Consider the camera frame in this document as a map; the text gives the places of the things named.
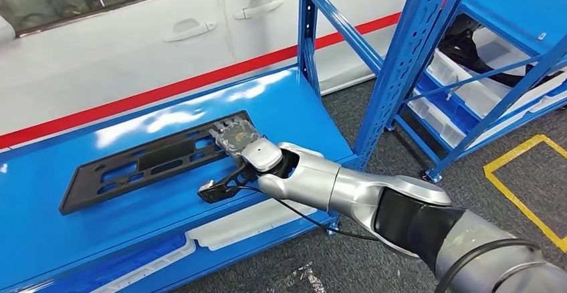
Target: shelf upright post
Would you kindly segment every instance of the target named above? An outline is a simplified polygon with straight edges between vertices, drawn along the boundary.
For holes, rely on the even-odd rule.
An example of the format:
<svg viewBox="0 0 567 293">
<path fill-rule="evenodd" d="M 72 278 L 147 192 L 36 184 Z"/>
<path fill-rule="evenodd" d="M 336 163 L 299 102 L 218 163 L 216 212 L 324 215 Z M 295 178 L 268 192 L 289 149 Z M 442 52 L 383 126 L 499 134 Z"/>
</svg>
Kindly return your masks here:
<svg viewBox="0 0 567 293">
<path fill-rule="evenodd" d="M 423 62 L 420 67 L 413 68 L 412 72 L 409 75 L 409 79 L 406 81 L 404 89 L 402 90 L 401 96 L 408 98 L 411 94 L 411 91 L 413 90 L 413 87 L 415 87 L 417 82 L 421 79 L 422 73 L 425 71 L 425 69 L 427 69 L 429 60 L 431 60 L 433 54 L 435 53 L 435 48 L 439 45 L 439 42 L 445 35 L 447 28 L 455 20 L 461 2 L 462 0 L 447 0 L 445 2 L 443 10 L 441 10 L 439 18 L 435 22 L 433 30 L 431 31 L 430 36 L 427 38 L 421 50 L 421 53 L 423 54 L 423 60 L 425 60 L 425 62 Z M 404 105 L 404 98 L 398 98 L 396 106 L 394 107 L 395 111 L 390 115 L 388 124 L 386 126 L 389 131 L 394 129 L 394 117 L 402 112 Z"/>
<path fill-rule="evenodd" d="M 425 68 L 428 54 L 422 50 L 428 38 L 437 39 L 445 25 L 446 20 L 439 19 L 444 1 L 406 0 L 354 145 L 359 156 L 356 169 L 366 167 L 380 134 L 396 110 L 396 103 L 404 96 L 406 83 L 414 81 L 410 75 Z M 447 19 L 450 13 L 443 15 Z"/>
<path fill-rule="evenodd" d="M 321 96 L 317 68 L 315 66 L 315 38 L 317 7 L 311 0 L 300 0 L 298 29 L 298 68 L 307 81 Z"/>
</svg>

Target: white car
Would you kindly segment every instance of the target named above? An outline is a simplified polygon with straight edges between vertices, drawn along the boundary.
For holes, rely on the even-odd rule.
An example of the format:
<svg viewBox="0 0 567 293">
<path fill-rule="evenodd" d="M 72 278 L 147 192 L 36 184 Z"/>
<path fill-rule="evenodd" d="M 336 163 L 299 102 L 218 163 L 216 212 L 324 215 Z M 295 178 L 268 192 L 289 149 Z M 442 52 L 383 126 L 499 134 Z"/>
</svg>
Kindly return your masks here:
<svg viewBox="0 0 567 293">
<path fill-rule="evenodd" d="M 331 1 L 386 53 L 405 0 Z M 295 61 L 298 0 L 0 0 L 0 15 L 0 151 Z M 323 92 L 372 77 L 323 17 L 317 36 Z"/>
</svg>

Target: wire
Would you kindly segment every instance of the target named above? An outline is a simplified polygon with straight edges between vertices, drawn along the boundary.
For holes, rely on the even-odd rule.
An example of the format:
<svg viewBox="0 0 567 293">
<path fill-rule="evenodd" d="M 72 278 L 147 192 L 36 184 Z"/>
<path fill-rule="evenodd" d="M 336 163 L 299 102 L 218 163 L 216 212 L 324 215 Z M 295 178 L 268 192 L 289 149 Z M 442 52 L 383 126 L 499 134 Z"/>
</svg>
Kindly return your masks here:
<svg viewBox="0 0 567 293">
<path fill-rule="evenodd" d="M 506 248 L 508 246 L 526 246 L 536 251 L 540 251 L 542 249 L 538 244 L 520 238 L 499 239 L 497 241 L 491 241 L 489 243 L 480 245 L 468 251 L 465 255 L 461 256 L 461 258 L 459 258 L 445 272 L 443 277 L 439 280 L 439 284 L 435 288 L 435 293 L 444 293 L 449 288 L 451 281 L 453 281 L 457 273 L 459 273 L 459 271 L 462 270 L 470 261 L 490 251 L 496 250 L 498 248 Z"/>
<path fill-rule="evenodd" d="M 258 188 L 254 188 L 254 187 L 236 186 L 235 188 L 247 189 L 249 191 L 257 191 L 258 193 L 263 193 L 261 190 L 259 190 Z M 358 238 L 358 239 L 365 239 L 367 241 L 380 241 L 377 237 L 374 237 L 374 236 L 359 235 L 359 234 L 355 234 L 355 233 L 350 233 L 348 231 L 341 231 L 340 229 L 334 229 L 334 228 L 328 227 L 327 225 L 321 224 L 318 221 L 316 221 L 315 219 L 312 219 L 311 217 L 303 214 L 301 211 L 298 211 L 297 209 L 295 209 L 294 207 L 292 207 L 290 204 L 286 203 L 285 201 L 282 201 L 281 199 L 277 199 L 277 198 L 273 198 L 273 199 L 275 199 L 278 203 L 282 204 L 283 206 L 286 206 L 288 209 L 290 209 L 294 213 L 298 214 L 299 216 L 303 217 L 304 219 L 307 219 L 308 221 L 312 222 L 313 224 L 317 225 L 318 227 L 325 229 L 326 231 L 333 231 L 333 232 L 340 234 L 340 235 L 350 236 L 350 237 L 354 237 L 354 238 Z"/>
</svg>

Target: shelf foot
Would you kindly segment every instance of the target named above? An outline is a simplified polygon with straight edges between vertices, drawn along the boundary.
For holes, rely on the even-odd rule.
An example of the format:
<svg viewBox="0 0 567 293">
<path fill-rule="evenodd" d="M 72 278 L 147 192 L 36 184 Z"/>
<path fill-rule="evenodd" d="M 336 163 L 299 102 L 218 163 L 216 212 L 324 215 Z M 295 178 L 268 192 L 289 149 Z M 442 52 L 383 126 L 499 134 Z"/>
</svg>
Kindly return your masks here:
<svg viewBox="0 0 567 293">
<path fill-rule="evenodd" d="M 432 169 L 421 171 L 421 179 L 430 183 L 438 183 L 443 177 Z"/>
<path fill-rule="evenodd" d="M 339 223 L 338 221 L 334 221 L 331 224 L 329 224 L 329 227 L 331 227 L 332 229 L 338 229 L 339 228 Z M 330 231 L 327 229 L 327 235 L 331 236 L 336 234 L 334 231 Z"/>
</svg>

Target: car door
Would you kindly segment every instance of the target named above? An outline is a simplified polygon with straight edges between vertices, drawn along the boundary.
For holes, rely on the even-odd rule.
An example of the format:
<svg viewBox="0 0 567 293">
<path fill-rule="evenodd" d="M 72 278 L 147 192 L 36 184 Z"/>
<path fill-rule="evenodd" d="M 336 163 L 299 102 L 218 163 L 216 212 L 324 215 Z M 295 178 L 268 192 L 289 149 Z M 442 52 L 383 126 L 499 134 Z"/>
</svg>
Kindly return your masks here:
<svg viewBox="0 0 567 293">
<path fill-rule="evenodd" d="M 299 0 L 223 1 L 238 62 L 297 44 Z M 292 62 L 280 62 L 255 72 Z"/>
<path fill-rule="evenodd" d="M 0 135 L 235 61 L 221 0 L 0 0 L 0 14 L 18 35 L 0 45 L 0 107 L 16 110 Z"/>
<path fill-rule="evenodd" d="M 357 26 L 399 12 L 405 0 L 331 0 L 351 25 Z M 382 56 L 386 54 L 393 37 L 395 25 L 380 31 L 365 33 L 365 40 Z M 329 35 L 336 30 L 320 15 L 317 37 Z M 373 77 L 364 62 L 344 41 L 317 50 L 317 67 L 320 71 L 321 91 L 332 92 Z"/>
</svg>

